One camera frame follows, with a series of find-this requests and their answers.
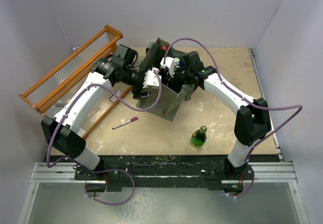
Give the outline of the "green canvas bag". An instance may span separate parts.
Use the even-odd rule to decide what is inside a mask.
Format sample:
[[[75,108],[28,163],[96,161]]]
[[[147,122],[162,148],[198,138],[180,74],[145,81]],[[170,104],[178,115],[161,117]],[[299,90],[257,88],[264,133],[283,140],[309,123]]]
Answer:
[[[160,38],[157,39],[156,42],[150,43],[146,48],[145,57],[141,62],[135,63],[135,66],[142,66],[144,68],[154,67],[159,69],[162,85],[161,96],[157,105],[149,110],[149,112],[168,121],[172,121],[180,107],[180,104],[191,99],[191,95],[196,90],[197,85],[192,81],[192,84],[184,84],[179,88],[169,88],[167,86],[168,71],[160,68],[160,62],[163,58],[161,47],[163,45],[169,46],[170,44]],[[187,68],[189,75],[193,74],[192,67],[188,62],[186,62],[188,59],[188,53],[174,48],[168,49],[167,51],[168,57],[179,58],[184,62],[183,67]]]

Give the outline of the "green glass bottle front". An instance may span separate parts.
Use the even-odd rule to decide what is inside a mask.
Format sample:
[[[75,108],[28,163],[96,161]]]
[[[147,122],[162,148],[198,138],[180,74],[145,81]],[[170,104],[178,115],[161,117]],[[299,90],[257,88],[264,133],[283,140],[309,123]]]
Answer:
[[[191,144],[194,147],[203,146],[207,139],[206,132],[206,126],[201,126],[199,129],[197,129],[191,136]]]

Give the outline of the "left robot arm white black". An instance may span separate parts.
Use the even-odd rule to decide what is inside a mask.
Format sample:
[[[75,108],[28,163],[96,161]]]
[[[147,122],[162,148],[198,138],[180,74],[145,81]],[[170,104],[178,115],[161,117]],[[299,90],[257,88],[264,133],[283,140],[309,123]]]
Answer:
[[[135,92],[142,90],[143,75],[138,75],[134,69],[137,60],[137,51],[119,45],[115,53],[95,61],[83,85],[60,112],[53,118],[43,118],[41,127],[48,143],[47,167],[57,164],[56,161],[50,162],[51,150],[56,149],[84,166],[86,174],[93,180],[103,176],[103,159],[86,147],[86,141],[79,131],[96,103],[116,83],[133,86]]]

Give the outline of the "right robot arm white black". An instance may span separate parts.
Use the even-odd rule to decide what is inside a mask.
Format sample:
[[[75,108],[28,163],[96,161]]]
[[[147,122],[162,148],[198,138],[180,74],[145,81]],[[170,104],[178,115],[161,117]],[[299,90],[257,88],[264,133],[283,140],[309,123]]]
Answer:
[[[224,173],[236,179],[247,165],[251,148],[271,131],[267,101],[255,99],[238,90],[222,78],[213,66],[205,67],[196,51],[184,54],[181,59],[164,57],[160,67],[168,74],[168,80],[176,84],[192,84],[215,95],[236,116],[234,134],[236,142],[224,162]]]

